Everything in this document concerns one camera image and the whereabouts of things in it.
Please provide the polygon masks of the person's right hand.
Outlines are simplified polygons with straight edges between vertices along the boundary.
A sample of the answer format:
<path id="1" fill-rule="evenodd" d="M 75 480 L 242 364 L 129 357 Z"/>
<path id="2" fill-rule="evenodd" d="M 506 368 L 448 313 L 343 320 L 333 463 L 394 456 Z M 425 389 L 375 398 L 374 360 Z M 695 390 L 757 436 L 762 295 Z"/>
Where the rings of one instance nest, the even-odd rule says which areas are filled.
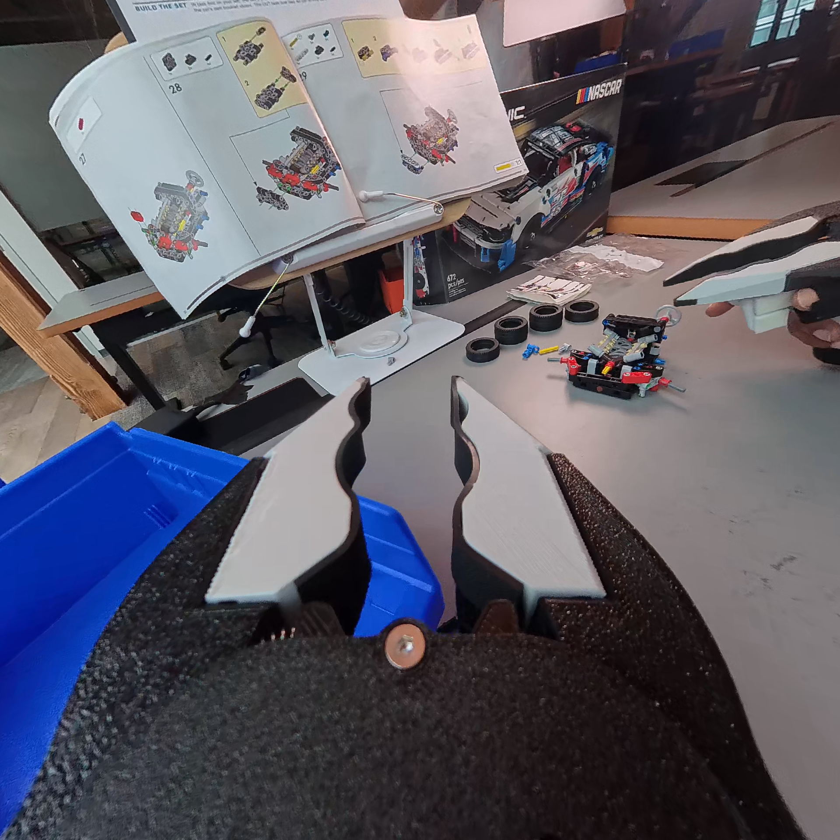
<path id="1" fill-rule="evenodd" d="M 828 319 L 805 323 L 799 312 L 810 311 L 819 301 L 814 289 L 802 288 L 792 298 L 793 309 L 787 315 L 786 327 L 791 336 L 815 349 L 839 349 L 839 324 Z"/>

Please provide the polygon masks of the blue plastic bin white tag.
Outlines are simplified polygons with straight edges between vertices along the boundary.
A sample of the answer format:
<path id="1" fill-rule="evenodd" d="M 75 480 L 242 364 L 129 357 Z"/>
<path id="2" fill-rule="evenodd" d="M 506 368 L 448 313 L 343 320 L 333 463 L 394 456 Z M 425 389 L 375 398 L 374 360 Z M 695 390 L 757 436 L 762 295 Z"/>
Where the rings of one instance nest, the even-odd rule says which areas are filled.
<path id="1" fill-rule="evenodd" d="M 320 690 L 426 619 L 439 583 L 403 518 L 358 497 L 371 580 L 333 646 L 276 603 L 207 604 L 262 468 L 110 425 L 2 490 L 4 838 L 274 837 L 341 783 Z"/>

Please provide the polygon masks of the toy car box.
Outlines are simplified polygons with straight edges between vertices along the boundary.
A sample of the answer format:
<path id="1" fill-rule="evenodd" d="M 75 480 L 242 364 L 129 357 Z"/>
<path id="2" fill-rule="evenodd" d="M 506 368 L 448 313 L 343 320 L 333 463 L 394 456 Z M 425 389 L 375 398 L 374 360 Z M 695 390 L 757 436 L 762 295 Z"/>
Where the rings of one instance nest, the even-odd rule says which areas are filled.
<path id="1" fill-rule="evenodd" d="M 615 64 L 501 94 L 527 173 L 473 196 L 459 219 L 421 237 L 414 305 L 466 297 L 596 235 L 611 197 L 626 73 Z"/>

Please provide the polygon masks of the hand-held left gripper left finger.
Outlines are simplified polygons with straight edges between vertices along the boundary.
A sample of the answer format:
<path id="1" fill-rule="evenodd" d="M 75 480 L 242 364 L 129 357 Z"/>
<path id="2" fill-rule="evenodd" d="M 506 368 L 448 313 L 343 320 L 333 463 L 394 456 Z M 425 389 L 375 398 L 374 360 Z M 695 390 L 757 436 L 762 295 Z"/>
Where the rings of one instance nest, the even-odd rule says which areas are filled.
<path id="1" fill-rule="evenodd" d="M 257 459 L 207 604 L 364 604 L 371 561 L 353 485 L 370 420 L 371 381 L 361 377 Z"/>

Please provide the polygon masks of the sticker sheet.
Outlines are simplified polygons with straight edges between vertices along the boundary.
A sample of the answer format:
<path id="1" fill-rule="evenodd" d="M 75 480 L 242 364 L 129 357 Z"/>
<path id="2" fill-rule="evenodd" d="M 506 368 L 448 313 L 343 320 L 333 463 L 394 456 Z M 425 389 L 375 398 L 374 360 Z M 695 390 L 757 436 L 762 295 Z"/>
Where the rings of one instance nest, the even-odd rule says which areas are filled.
<path id="1" fill-rule="evenodd" d="M 590 283 L 540 275 L 507 290 L 507 296 L 532 305 L 549 304 L 564 307 L 581 299 L 591 288 Z"/>

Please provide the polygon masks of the white neighbouring desk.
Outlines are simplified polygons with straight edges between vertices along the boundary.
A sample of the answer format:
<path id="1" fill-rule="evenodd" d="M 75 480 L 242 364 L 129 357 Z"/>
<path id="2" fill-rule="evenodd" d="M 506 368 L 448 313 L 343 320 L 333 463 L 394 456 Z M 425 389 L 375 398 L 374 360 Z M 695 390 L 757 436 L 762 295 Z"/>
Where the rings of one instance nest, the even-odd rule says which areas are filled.
<path id="1" fill-rule="evenodd" d="M 606 230 L 733 240 L 839 199 L 839 117 L 785 122 L 612 194 Z"/>

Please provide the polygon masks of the instruction booklet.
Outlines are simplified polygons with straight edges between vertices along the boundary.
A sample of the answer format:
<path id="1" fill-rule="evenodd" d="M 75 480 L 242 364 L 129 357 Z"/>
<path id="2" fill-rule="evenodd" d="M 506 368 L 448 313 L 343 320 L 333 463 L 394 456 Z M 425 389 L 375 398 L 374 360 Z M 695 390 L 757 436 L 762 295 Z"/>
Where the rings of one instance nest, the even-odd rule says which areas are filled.
<path id="1" fill-rule="evenodd" d="M 528 172 L 476 17 L 399 2 L 110 2 L 132 42 L 49 123 L 186 316 L 282 256 L 311 266 L 434 224 Z"/>

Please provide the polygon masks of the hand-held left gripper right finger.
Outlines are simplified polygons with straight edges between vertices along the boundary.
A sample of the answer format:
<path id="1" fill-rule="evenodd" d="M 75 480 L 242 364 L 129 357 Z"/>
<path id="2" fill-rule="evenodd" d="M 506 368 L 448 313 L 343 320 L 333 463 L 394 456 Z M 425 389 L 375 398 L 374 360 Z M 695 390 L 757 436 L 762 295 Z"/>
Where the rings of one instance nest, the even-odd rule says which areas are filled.
<path id="1" fill-rule="evenodd" d="M 462 377 L 451 381 L 453 576 L 470 601 L 602 599 L 605 587 L 550 464 L 550 450 Z"/>

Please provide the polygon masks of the black power adapter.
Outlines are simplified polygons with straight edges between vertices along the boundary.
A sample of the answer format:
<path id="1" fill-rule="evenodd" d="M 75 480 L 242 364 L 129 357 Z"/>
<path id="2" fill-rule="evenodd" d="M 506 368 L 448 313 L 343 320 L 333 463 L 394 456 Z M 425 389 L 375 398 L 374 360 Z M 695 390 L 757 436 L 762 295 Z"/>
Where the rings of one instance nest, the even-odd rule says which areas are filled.
<path id="1" fill-rule="evenodd" d="M 131 427 L 145 432 L 194 443 L 202 436 L 203 429 L 196 416 L 196 409 L 188 411 L 165 406 Z"/>

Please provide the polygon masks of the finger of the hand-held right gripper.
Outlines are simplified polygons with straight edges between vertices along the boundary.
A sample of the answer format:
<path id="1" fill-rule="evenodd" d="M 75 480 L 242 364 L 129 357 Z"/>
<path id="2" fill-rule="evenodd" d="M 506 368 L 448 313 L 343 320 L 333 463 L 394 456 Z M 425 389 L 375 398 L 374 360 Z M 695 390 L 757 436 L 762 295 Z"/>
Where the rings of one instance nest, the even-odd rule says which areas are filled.
<path id="1" fill-rule="evenodd" d="M 764 260 L 743 268 L 719 272 L 678 295 L 675 305 L 690 307 L 792 292 L 804 288 L 807 282 L 816 278 L 813 271 L 816 266 L 838 257 L 837 241 L 817 242 L 780 259 Z"/>
<path id="2" fill-rule="evenodd" d="M 828 232 L 828 217 L 797 217 L 740 237 L 665 280 L 665 287 L 703 280 L 763 261 L 792 256 Z"/>

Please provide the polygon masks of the clear plastic bags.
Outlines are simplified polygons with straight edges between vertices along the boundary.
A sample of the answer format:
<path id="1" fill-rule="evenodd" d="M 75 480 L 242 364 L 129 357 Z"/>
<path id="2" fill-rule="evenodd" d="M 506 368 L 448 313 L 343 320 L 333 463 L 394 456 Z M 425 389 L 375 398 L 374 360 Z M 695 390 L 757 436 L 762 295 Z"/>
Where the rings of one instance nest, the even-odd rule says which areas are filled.
<path id="1" fill-rule="evenodd" d="M 593 245 L 575 245 L 555 255 L 528 260 L 526 264 L 541 270 L 566 270 L 574 266 L 579 268 L 589 266 L 606 270 L 608 266 L 623 266 L 631 270 L 649 272 L 662 267 L 664 261 L 597 242 Z"/>

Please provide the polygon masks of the toy brick engine chassis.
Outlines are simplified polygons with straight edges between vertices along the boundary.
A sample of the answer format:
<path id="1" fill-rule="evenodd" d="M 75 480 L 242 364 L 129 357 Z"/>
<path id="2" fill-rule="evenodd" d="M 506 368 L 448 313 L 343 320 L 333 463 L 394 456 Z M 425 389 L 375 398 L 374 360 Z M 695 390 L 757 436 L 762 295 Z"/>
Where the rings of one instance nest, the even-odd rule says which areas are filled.
<path id="1" fill-rule="evenodd" d="M 608 314 L 602 321 L 602 338 L 584 350 L 567 349 L 549 358 L 565 366 L 569 381 L 582 390 L 628 400 L 665 389 L 686 389 L 665 375 L 660 346 L 667 328 L 681 320 L 671 305 L 660 307 L 652 318 Z"/>

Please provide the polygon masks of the wooden side table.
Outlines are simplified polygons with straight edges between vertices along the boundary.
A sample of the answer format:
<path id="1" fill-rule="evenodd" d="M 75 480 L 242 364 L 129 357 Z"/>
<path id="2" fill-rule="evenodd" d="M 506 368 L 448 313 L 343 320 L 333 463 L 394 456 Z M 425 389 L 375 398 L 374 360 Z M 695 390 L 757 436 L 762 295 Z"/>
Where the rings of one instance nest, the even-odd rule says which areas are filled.
<path id="1" fill-rule="evenodd" d="M 100 343 L 74 332 L 48 336 L 39 327 L 78 288 L 17 207 L 1 192 L 1 326 L 92 420 L 127 407 L 134 394 L 107 371 Z"/>

